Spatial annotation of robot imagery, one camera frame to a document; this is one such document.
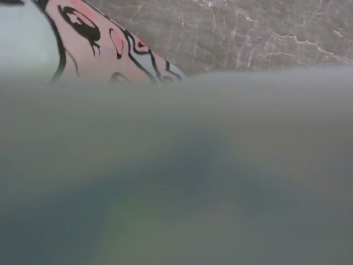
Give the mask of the light blue plastic bag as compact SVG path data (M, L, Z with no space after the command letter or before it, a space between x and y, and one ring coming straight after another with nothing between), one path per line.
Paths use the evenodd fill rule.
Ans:
M351 264L352 67L188 78L86 1L2 1L1 263Z

